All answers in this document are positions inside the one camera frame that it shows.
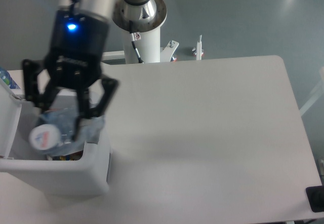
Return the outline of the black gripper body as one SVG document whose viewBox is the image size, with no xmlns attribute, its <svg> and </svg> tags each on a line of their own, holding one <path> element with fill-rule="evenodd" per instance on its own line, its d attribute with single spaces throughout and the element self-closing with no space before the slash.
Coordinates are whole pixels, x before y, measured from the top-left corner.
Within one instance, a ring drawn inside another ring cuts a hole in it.
<svg viewBox="0 0 324 224">
<path fill-rule="evenodd" d="M 48 86 L 77 90 L 95 83 L 102 73 L 100 62 L 108 31 L 107 19 L 78 11 L 76 5 L 61 7 L 44 58 Z"/>
</svg>

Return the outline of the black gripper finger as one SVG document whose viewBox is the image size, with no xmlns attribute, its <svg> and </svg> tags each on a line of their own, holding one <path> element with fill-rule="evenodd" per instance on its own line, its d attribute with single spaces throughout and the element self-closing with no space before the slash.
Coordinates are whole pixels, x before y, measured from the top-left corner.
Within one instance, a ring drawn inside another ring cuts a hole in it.
<svg viewBox="0 0 324 224">
<path fill-rule="evenodd" d="M 81 121 L 82 119 L 91 119 L 93 117 L 100 117 L 105 114 L 114 94 L 119 86 L 119 81 L 108 76 L 101 76 L 100 81 L 103 88 L 103 95 L 99 103 L 90 108 L 90 94 L 89 88 L 86 87 L 82 76 L 75 76 L 76 80 L 76 95 L 77 95 L 77 105 L 78 105 L 78 116 L 75 119 L 74 124 L 74 135 L 72 139 L 74 141 L 78 140 L 78 136 L 81 131 Z"/>
<path fill-rule="evenodd" d="M 58 83 L 62 77 L 63 69 L 61 66 L 54 69 L 54 77 L 50 77 L 43 94 L 40 94 L 37 78 L 43 70 L 43 66 L 38 61 L 30 59 L 22 61 L 25 99 L 32 102 L 35 107 L 44 113 L 50 109 L 56 96 L 61 91 Z"/>
</svg>

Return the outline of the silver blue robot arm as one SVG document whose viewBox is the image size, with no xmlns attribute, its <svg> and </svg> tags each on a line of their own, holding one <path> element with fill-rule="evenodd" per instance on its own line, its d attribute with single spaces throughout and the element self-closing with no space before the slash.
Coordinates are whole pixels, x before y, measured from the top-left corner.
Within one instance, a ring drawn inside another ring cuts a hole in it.
<svg viewBox="0 0 324 224">
<path fill-rule="evenodd" d="M 122 31 L 127 64 L 159 63 L 166 18 L 163 0 L 60 0 L 47 55 L 22 61 L 25 99 L 46 112 L 62 89 L 76 92 L 77 139 L 82 121 L 103 115 L 118 87 L 101 69 L 110 25 Z"/>
</svg>

